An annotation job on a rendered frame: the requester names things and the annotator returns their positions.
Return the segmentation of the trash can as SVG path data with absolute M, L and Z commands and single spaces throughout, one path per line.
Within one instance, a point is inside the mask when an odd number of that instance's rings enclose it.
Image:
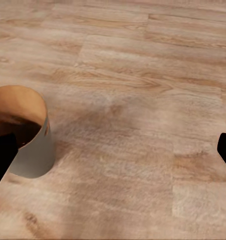
M 7 171 L 28 179 L 44 176 L 56 159 L 47 104 L 23 85 L 0 87 L 0 136 L 14 133 L 19 152 Z

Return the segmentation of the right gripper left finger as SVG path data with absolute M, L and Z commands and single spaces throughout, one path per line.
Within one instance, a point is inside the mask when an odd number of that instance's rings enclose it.
M 0 181 L 18 152 L 19 146 L 14 133 L 0 136 Z

